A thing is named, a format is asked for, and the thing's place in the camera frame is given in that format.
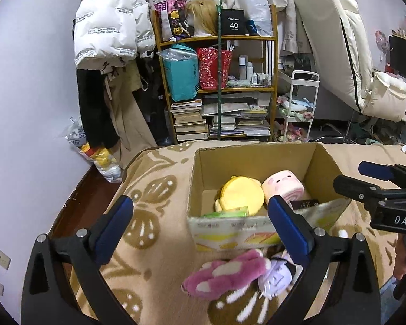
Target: beige pants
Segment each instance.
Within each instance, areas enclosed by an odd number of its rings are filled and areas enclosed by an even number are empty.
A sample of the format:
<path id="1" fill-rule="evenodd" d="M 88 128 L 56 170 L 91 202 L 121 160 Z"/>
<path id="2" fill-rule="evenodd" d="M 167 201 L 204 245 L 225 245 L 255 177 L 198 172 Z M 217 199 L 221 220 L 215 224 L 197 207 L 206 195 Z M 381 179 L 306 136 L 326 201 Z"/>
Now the beige pants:
<path id="1" fill-rule="evenodd" d="M 112 80 L 106 78 L 105 98 L 119 141 L 110 151 L 120 166 L 126 168 L 139 152 L 156 146 L 156 142 L 132 95 L 142 87 L 135 60 L 116 68 L 114 76 Z"/>

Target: black box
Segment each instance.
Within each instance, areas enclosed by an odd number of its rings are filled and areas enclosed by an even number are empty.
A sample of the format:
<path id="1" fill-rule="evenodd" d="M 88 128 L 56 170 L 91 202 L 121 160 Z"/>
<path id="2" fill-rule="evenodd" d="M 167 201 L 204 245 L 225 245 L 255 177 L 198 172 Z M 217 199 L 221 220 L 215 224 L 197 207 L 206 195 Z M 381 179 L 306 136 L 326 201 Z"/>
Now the black box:
<path id="1" fill-rule="evenodd" d="M 245 35 L 244 10 L 221 10 L 221 35 Z"/>

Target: stack of books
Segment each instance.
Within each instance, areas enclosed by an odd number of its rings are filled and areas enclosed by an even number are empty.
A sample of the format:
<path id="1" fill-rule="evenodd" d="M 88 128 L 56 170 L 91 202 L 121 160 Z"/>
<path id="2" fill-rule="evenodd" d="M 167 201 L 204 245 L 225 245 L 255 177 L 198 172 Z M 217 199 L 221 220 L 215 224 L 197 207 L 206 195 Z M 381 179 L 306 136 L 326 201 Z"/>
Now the stack of books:
<path id="1" fill-rule="evenodd" d="M 243 119 L 260 119 L 264 120 L 267 116 L 267 109 L 262 106 L 250 105 L 250 108 L 243 110 L 240 113 L 241 118 Z"/>
<path id="2" fill-rule="evenodd" d="M 178 141 L 206 139 L 208 128 L 200 110 L 202 99 L 171 104 Z"/>
<path id="3" fill-rule="evenodd" d="M 239 119 L 236 128 L 246 135 L 270 135 L 269 124 L 261 119 Z"/>
<path id="4" fill-rule="evenodd" d="M 218 116 L 215 115 L 210 129 L 211 134 L 218 132 Z M 221 116 L 221 135 L 243 134 L 236 128 L 236 118 L 233 116 Z"/>

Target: yellow toy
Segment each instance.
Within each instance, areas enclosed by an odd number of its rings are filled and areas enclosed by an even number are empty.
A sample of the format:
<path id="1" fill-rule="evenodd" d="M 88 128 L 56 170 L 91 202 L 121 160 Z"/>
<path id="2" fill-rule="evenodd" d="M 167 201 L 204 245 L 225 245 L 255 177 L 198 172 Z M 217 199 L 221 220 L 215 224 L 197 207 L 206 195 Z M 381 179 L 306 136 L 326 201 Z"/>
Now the yellow toy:
<path id="1" fill-rule="evenodd" d="M 215 210 L 238 209 L 248 207 L 248 214 L 254 216 L 264 202 L 264 193 L 261 183 L 244 176 L 233 176 L 221 189 L 220 198 L 215 201 Z"/>

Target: white plastic bag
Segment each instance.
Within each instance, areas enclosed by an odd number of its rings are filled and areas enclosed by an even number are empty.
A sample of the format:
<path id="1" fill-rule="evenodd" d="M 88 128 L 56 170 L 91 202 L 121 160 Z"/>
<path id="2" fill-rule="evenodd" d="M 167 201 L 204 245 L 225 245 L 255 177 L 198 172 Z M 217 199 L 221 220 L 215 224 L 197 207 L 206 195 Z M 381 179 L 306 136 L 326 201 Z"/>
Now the white plastic bag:
<path id="1" fill-rule="evenodd" d="M 241 0 L 247 19 L 252 19 L 261 37 L 273 37 L 271 10 L 267 0 Z"/>
<path id="2" fill-rule="evenodd" d="M 122 182 L 122 169 L 114 156 L 104 147 L 92 149 L 87 142 L 81 117 L 77 121 L 71 118 L 72 124 L 64 130 L 66 140 L 78 148 L 78 152 L 87 161 L 93 163 L 100 174 L 110 183 Z"/>

